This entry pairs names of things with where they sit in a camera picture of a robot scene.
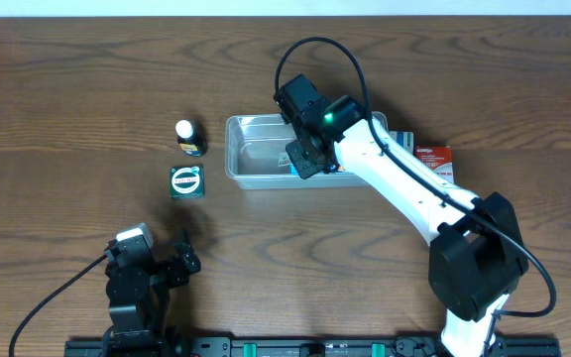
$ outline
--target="clear plastic container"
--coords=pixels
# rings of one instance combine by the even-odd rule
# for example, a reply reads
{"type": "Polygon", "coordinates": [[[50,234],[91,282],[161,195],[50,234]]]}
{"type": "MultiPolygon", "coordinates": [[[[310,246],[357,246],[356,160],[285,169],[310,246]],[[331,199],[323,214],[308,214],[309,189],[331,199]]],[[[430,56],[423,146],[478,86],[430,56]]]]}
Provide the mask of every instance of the clear plastic container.
{"type": "MultiPolygon", "coordinates": [[[[381,112],[374,117],[387,129],[381,112]]],[[[243,189],[345,187],[366,185],[351,173],[316,174],[302,179],[291,171],[286,144],[296,139],[280,114],[240,115],[226,122],[226,175],[243,189]]]]}

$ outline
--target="green box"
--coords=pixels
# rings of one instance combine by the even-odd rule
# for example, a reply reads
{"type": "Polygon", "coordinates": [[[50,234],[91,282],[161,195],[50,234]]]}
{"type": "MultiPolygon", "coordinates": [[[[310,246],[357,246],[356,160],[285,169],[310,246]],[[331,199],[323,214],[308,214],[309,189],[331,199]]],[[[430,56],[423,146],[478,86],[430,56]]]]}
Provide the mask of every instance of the green box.
{"type": "Polygon", "coordinates": [[[169,182],[172,199],[204,196],[204,168],[202,165],[171,168],[169,182]]]}

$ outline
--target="wood grain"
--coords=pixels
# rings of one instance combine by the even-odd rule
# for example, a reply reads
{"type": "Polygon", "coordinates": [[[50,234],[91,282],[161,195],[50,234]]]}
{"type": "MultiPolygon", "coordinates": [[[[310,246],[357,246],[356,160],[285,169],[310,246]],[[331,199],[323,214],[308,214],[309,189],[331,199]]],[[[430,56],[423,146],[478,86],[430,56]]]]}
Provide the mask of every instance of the wood grain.
{"type": "MultiPolygon", "coordinates": [[[[458,183],[511,200],[559,304],[499,328],[555,334],[571,356],[570,17],[0,19],[0,356],[36,303],[140,221],[161,256],[188,228],[202,259],[171,322],[239,336],[441,329],[427,248],[376,192],[243,191],[224,174],[226,119],[275,112],[276,64],[312,35],[356,54],[390,127],[451,145],[458,183]],[[180,118],[205,125],[204,158],[178,150],[180,118]],[[206,196],[171,201],[169,168],[195,163],[206,196]]],[[[283,80],[300,71],[328,94],[360,95],[326,46],[293,54],[283,80]]],[[[17,354],[100,335],[105,283],[96,269],[51,302],[17,354]]],[[[546,299],[530,272],[508,307],[546,299]]]]}

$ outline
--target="white wall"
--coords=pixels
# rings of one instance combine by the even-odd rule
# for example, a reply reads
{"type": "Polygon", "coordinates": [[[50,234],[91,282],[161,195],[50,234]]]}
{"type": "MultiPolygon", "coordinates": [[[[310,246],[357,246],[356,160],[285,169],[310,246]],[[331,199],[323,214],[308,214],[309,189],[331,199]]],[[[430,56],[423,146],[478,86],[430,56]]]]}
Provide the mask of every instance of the white wall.
{"type": "Polygon", "coordinates": [[[0,0],[0,16],[571,15],[571,0],[0,0]]]}

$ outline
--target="bottle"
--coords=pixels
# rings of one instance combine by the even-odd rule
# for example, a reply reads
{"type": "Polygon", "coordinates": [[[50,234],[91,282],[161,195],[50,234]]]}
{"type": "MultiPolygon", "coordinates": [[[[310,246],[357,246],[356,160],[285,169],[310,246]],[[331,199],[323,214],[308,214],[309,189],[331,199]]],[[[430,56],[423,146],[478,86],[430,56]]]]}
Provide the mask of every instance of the bottle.
{"type": "Polygon", "coordinates": [[[200,130],[196,130],[188,120],[180,120],[175,124],[177,143],[185,154],[200,157],[206,154],[206,141],[200,130]]]}

